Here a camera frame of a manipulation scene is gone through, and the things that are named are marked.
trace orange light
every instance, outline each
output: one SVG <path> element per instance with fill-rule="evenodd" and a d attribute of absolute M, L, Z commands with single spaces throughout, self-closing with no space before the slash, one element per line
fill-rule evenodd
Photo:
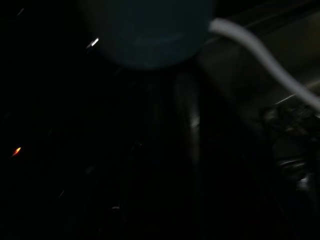
<path fill-rule="evenodd" d="M 17 154 L 20 152 L 20 150 L 21 150 L 21 147 L 18 147 L 18 148 L 14 151 L 14 153 L 12 154 L 12 157 L 15 156 L 15 155 L 17 155 Z"/>

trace stainless steel sink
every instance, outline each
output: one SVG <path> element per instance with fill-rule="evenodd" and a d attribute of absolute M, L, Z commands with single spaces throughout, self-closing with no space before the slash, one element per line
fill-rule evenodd
<path fill-rule="evenodd" d="M 320 11 L 293 20 L 280 17 L 267 25 L 267 31 L 256 30 L 259 23 L 257 26 L 250 28 L 287 71 L 320 95 Z M 277 104 L 301 104 L 246 49 L 224 37 L 212 36 L 198 61 L 244 121 L 257 131 L 253 119 L 261 109 Z"/>

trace white cable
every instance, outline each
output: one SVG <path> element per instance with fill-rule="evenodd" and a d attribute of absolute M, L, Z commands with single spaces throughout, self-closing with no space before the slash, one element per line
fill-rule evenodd
<path fill-rule="evenodd" d="M 236 23 L 221 18 L 216 18 L 210 23 L 209 32 L 230 38 L 246 47 L 282 86 L 320 113 L 319 97 L 295 80 L 254 34 Z"/>

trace white cord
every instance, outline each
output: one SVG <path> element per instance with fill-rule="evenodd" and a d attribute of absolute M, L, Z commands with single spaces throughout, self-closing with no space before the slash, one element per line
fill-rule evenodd
<path fill-rule="evenodd" d="M 295 80 L 254 34 L 236 23 L 221 18 L 216 18 L 210 23 L 209 32 L 230 38 L 246 47 L 282 86 L 320 113 L 319 97 Z"/>

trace metal surface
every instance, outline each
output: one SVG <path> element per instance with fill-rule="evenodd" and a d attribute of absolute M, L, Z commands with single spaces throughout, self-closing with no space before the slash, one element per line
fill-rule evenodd
<path fill-rule="evenodd" d="M 320 12 L 277 26 L 270 25 L 267 33 L 257 31 L 257 35 L 289 73 L 320 94 Z M 280 86 L 245 49 L 228 39 L 213 37 L 198 60 L 253 127 L 252 119 L 261 109 L 280 103 L 298 103 L 295 96 Z"/>

